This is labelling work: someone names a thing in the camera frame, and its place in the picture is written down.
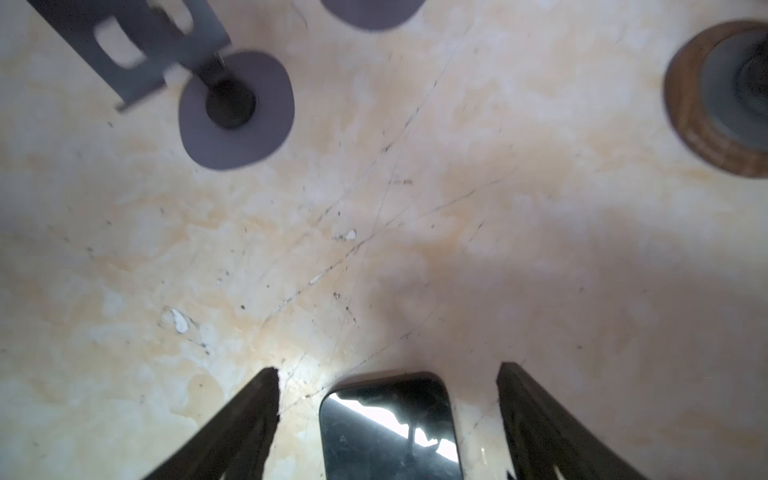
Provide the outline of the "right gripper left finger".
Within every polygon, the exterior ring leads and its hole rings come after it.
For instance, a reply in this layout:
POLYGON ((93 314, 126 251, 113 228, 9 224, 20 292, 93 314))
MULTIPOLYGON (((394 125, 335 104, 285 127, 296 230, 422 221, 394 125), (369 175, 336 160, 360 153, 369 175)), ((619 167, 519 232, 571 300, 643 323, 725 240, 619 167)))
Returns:
POLYGON ((262 369, 149 479, 261 479, 279 416, 279 374, 262 369))

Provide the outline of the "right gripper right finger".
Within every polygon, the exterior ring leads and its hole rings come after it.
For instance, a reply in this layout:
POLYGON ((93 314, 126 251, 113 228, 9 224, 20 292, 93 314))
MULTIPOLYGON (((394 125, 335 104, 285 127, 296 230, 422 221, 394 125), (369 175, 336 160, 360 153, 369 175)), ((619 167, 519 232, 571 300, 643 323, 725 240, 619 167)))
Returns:
POLYGON ((522 366, 501 364, 496 384, 512 461, 510 479, 642 479, 522 366))

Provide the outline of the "black phone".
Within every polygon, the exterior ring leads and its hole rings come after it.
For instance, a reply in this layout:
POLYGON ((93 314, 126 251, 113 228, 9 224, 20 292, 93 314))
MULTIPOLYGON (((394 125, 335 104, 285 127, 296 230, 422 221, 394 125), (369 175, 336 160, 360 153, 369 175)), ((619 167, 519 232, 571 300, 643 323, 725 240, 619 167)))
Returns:
POLYGON ((341 384, 322 400, 327 479, 462 479, 450 397, 435 374, 341 384))
POLYGON ((425 0, 322 0, 321 4, 342 22, 367 31, 387 31, 410 20, 425 0))

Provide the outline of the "front grey phone stand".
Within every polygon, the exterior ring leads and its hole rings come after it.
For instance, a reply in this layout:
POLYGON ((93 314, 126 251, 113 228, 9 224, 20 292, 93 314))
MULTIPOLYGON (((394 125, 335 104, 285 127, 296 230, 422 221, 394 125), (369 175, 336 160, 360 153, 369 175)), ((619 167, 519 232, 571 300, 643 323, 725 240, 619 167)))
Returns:
POLYGON ((126 111, 165 88, 165 73, 191 73, 178 120, 187 154, 211 170, 234 170, 271 156, 289 136, 295 117, 290 77, 261 51, 224 55, 230 37, 206 1, 188 1, 189 30, 155 1, 34 1, 32 7, 120 97, 126 111), (143 57, 115 61, 96 38, 114 21, 143 57))

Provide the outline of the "brown base phone stand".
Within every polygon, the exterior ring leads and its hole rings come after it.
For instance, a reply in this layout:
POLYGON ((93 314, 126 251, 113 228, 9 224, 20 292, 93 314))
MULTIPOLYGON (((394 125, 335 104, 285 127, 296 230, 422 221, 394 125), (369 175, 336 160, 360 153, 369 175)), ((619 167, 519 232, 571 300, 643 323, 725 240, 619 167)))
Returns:
POLYGON ((702 161, 767 178, 765 21, 727 21, 693 36, 667 67, 663 100, 672 129, 702 161))

